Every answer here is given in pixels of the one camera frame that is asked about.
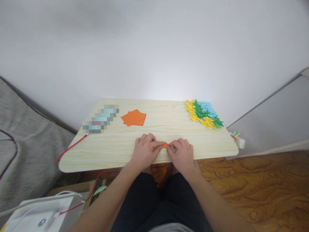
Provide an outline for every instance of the lap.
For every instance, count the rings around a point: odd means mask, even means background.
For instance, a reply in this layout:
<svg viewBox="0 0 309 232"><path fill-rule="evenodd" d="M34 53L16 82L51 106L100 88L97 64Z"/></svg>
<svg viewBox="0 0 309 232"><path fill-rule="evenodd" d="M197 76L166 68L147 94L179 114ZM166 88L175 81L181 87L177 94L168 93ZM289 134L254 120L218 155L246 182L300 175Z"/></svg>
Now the lap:
<svg viewBox="0 0 309 232"><path fill-rule="evenodd" d="M141 173L130 187L111 231L149 231L172 222L196 232L212 231L193 189L180 173L167 180L161 201L153 177Z"/></svg>

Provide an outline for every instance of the hand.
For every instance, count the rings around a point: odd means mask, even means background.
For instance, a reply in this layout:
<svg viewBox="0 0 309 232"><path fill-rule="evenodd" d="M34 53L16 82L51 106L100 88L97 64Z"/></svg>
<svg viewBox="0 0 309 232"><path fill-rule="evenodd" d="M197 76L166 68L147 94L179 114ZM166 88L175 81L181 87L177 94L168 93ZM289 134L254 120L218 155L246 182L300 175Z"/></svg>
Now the hand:
<svg viewBox="0 0 309 232"><path fill-rule="evenodd" d="M173 152L170 146L177 148L176 153ZM193 162L193 146L189 144L188 140L183 140L182 138L174 140L166 149L173 165L184 177L196 169Z"/></svg>
<svg viewBox="0 0 309 232"><path fill-rule="evenodd" d="M141 138L135 140L135 148L129 163L134 165L139 171L149 167L158 157L165 142L155 140L153 134L143 134Z"/></svg>

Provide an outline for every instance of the left hand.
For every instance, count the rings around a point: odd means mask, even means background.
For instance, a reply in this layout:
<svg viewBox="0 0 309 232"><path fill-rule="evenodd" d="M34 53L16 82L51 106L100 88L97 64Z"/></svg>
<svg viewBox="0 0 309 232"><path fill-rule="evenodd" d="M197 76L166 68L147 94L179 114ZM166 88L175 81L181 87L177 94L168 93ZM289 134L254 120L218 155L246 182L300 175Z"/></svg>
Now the left hand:
<svg viewBox="0 0 309 232"><path fill-rule="evenodd" d="M141 138L135 140L135 148L129 163L139 171L146 169L157 159L164 143L156 141L151 133L143 134Z"/></svg>

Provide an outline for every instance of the wooden floor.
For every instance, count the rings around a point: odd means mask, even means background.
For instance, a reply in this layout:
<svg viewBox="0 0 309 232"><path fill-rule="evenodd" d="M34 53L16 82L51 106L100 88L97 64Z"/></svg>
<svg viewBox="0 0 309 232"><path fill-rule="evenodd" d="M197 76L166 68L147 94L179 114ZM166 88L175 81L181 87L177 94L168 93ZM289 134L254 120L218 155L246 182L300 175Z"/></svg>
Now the wooden floor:
<svg viewBox="0 0 309 232"><path fill-rule="evenodd" d="M202 175L257 231L309 231L309 153L198 160ZM152 166L160 183L169 163ZM102 170L82 173L81 182ZM117 176L112 169L103 178Z"/></svg>

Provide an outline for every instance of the orange origami paper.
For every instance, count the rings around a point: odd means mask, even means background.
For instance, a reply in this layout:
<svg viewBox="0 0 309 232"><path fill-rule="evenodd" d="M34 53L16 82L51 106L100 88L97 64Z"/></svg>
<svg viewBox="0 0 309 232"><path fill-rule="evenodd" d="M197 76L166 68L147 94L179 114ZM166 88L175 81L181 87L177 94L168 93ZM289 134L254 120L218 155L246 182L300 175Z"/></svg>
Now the orange origami paper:
<svg viewBox="0 0 309 232"><path fill-rule="evenodd" d="M141 113L139 110L129 111L126 115L121 117L123 124L127 126L138 125L143 126L146 118L146 114Z"/></svg>
<svg viewBox="0 0 309 232"><path fill-rule="evenodd" d="M163 144L163 147L162 148L166 148L167 147L167 142L165 142L165 144Z"/></svg>

